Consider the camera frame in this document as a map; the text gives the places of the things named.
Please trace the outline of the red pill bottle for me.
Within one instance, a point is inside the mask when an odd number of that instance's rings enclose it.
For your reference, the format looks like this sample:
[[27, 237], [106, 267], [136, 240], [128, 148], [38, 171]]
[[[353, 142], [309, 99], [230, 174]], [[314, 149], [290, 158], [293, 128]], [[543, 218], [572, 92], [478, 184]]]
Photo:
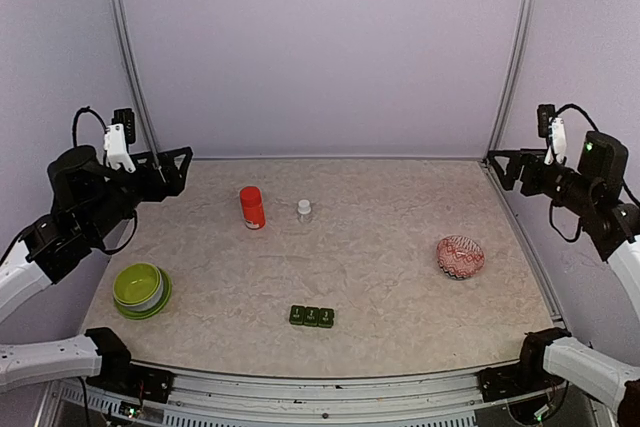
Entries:
[[239, 193], [242, 216], [245, 225], [252, 230], [259, 230], [266, 224], [261, 191], [256, 186], [246, 186]]

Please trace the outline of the green weekly pill organizer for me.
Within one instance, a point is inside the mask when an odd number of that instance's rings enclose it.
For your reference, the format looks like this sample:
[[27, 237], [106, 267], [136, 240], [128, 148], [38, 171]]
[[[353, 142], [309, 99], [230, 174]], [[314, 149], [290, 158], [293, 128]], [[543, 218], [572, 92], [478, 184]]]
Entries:
[[332, 328], [335, 322], [335, 310], [312, 306], [292, 305], [289, 323], [296, 326]]

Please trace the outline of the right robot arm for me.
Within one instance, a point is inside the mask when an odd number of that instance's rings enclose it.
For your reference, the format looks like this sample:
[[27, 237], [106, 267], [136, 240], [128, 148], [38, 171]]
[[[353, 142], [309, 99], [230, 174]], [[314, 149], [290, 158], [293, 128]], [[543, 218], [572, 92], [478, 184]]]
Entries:
[[[639, 208], [620, 192], [627, 148], [596, 131], [585, 135], [577, 168], [547, 162], [540, 149], [493, 150], [487, 157], [503, 189], [544, 195], [578, 218], [601, 260], [614, 272], [632, 305], [639, 304]], [[526, 335], [511, 380], [523, 391], [557, 377], [605, 405], [620, 426], [639, 423], [639, 369], [581, 343], [569, 331], [549, 328]]]

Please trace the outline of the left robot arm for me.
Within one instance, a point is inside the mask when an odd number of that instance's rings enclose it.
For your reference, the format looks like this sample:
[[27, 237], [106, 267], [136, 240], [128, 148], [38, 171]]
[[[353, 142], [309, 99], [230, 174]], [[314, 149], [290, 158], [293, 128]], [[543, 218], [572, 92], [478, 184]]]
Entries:
[[[91, 145], [73, 147], [47, 168], [53, 190], [49, 214], [20, 231], [1, 259], [1, 316], [9, 317], [31, 297], [60, 282], [93, 251], [107, 250], [105, 238], [137, 216], [142, 202], [162, 202], [185, 188], [193, 151], [183, 147], [133, 156], [134, 170], [115, 170], [98, 161]], [[1, 348], [1, 390], [84, 377], [133, 390], [140, 371], [123, 341], [109, 328], [75, 337]]]

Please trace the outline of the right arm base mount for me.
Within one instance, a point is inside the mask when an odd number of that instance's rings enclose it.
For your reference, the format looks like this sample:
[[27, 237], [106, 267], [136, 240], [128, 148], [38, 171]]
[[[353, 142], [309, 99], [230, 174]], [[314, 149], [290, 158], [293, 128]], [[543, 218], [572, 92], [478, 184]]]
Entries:
[[561, 377], [520, 362], [480, 370], [476, 377], [485, 403], [518, 397], [561, 385]]

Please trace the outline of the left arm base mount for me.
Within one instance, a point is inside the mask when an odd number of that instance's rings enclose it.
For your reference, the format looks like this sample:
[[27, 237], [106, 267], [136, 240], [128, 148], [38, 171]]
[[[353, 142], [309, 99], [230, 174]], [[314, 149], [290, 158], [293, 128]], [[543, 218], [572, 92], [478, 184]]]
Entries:
[[175, 375], [164, 369], [129, 363], [113, 367], [99, 375], [89, 377], [87, 383], [108, 392], [166, 404], [169, 400]]

